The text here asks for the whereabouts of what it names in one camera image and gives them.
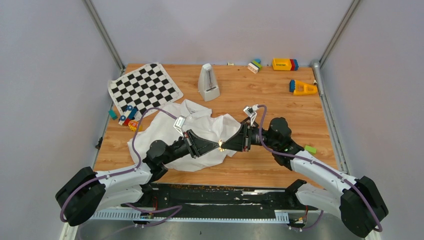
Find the gold leaf brooch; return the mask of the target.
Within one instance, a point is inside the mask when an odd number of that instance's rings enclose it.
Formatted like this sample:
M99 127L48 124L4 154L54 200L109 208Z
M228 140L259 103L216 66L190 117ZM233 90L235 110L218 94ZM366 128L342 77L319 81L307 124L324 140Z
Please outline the gold leaf brooch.
M224 152L226 149L225 148L223 148L223 144L224 144L225 142L222 140L222 139L220 139L219 141L218 141L218 150L220 151L220 152Z

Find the white button-up shirt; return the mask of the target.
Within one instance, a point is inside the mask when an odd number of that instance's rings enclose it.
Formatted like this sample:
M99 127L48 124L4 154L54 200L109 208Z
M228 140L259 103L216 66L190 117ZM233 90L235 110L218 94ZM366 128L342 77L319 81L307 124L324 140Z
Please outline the white button-up shirt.
M186 121L182 126L183 130L192 130L197 136L216 143L228 140L241 126L230 114L211 117L212 109L188 99L185 99L182 103L168 103L162 109L175 117L185 117ZM166 144L171 145L181 136L174 128L174 123L175 120L173 118L159 111L149 127L137 134L134 146L142 159L146 157L147 150L153 141L162 140ZM167 163L165 166L168 169L177 171L196 172L219 165L224 161L225 157L232 157L235 153L233 150L220 151L219 149L214 149L197 158L192 158L188 154Z

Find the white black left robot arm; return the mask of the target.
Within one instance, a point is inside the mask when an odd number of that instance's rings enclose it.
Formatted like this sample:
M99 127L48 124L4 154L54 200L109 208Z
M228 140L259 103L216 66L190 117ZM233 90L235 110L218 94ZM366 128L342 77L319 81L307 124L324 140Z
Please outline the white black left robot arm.
M146 156L135 165L108 171L83 167L55 194L60 220L74 227L105 208L135 202L149 206L153 193L145 187L167 173L166 164L184 156L195 159L217 148L217 142L187 130L171 145L153 141Z

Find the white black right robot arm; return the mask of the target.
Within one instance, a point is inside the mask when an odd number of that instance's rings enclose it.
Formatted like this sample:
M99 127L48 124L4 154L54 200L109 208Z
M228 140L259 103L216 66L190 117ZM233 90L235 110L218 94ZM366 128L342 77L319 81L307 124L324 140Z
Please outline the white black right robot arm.
M220 141L222 149L247 152L252 145L264 147L275 161L290 171L302 174L321 188L296 180L287 189L286 204L292 209L301 205L315 207L341 219L356 236L365 238L371 231L381 232L381 221L389 210L375 182L357 178L318 160L291 138L285 118L271 120L267 130L244 122L228 140Z

